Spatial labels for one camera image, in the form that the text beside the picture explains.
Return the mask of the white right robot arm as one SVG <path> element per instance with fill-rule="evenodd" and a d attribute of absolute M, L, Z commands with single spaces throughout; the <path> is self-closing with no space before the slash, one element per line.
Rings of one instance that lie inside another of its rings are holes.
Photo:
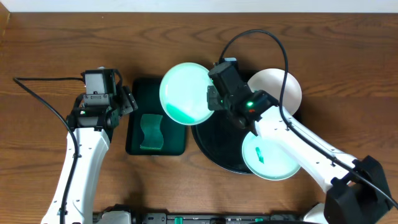
<path fill-rule="evenodd" d="M 397 202 L 382 165 L 371 156 L 359 160 L 311 132 L 264 90 L 246 84 L 232 88 L 210 85 L 210 110 L 225 110 L 256 136 L 274 139 L 307 171 L 326 194 L 323 215 L 328 223 L 376 223 Z"/>

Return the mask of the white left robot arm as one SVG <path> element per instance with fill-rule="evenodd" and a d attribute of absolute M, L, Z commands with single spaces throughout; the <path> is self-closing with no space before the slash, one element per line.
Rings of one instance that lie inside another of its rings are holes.
<path fill-rule="evenodd" d="M 109 106 L 94 105 L 98 94 L 81 94 L 67 117 L 67 153 L 55 195 L 42 223 L 93 223 L 94 197 L 103 159 L 121 116 L 137 109 L 127 86 L 103 93 Z"/>

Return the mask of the white plate with green stain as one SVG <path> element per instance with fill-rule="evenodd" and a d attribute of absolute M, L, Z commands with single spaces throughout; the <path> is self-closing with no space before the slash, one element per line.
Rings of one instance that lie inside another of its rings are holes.
<path fill-rule="evenodd" d="M 184 62 L 172 67 L 163 77 L 159 98 L 165 113 L 179 124 L 193 126 L 210 118 L 207 88 L 212 85 L 209 70 Z"/>

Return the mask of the green scouring sponge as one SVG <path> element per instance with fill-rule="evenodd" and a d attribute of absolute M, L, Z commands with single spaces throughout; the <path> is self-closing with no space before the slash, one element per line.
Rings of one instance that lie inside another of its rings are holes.
<path fill-rule="evenodd" d="M 160 129 L 162 115 L 143 114 L 140 121 L 140 127 L 144 134 L 144 139 L 140 144 L 143 150 L 160 151 L 164 145 L 164 137 Z"/>

